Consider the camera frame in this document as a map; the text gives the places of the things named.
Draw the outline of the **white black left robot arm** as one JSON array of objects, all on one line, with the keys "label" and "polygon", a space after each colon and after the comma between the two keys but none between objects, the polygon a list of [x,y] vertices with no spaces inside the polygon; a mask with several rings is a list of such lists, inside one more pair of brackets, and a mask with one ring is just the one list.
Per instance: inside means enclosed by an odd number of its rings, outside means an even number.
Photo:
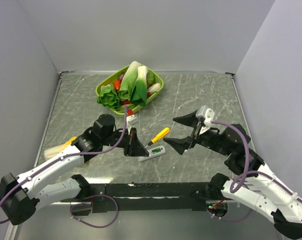
[{"label": "white black left robot arm", "polygon": [[126,157],[146,157],[148,150],[137,136],[137,130],[124,126],[117,129],[115,118],[101,115],[83,134],[45,163],[18,176],[9,173],[0,181],[0,210],[12,225],[28,220],[37,210],[67,199],[84,201],[91,186],[80,174],[66,181],[53,183],[64,173],[89,162],[93,157],[114,148],[122,148]]}]

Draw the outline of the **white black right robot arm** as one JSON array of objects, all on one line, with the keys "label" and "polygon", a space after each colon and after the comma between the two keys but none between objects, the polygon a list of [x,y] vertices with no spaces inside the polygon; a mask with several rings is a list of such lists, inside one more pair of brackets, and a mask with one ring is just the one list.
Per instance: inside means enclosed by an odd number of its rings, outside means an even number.
[{"label": "white black right robot arm", "polygon": [[273,223],[282,235],[292,239],[302,238],[302,198],[288,188],[269,168],[266,162],[249,148],[251,138],[240,124],[225,123],[222,132],[215,125],[211,108],[198,110],[173,121],[193,129],[190,136],[182,139],[165,137],[163,140],[178,154],[195,145],[203,146],[227,157],[224,164],[237,175],[231,179],[215,174],[208,191],[214,199],[232,199],[260,213]]}]

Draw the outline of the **yellow handled screwdriver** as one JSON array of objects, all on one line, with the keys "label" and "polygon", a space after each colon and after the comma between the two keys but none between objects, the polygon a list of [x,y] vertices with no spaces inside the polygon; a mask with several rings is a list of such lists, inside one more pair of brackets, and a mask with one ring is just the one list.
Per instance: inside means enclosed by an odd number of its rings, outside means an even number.
[{"label": "yellow handled screwdriver", "polygon": [[157,141],[161,140],[165,135],[167,135],[170,132],[170,128],[166,127],[163,130],[161,130],[155,137],[151,139],[151,141],[148,143],[147,146],[151,146]]}]

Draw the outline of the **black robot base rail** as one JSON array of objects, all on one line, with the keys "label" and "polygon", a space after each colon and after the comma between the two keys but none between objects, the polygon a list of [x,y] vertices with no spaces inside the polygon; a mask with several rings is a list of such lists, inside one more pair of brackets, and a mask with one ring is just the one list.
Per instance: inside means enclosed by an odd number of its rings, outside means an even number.
[{"label": "black robot base rail", "polygon": [[94,183],[87,196],[98,194],[114,198],[120,211],[206,211],[207,204],[223,199],[208,182]]}]

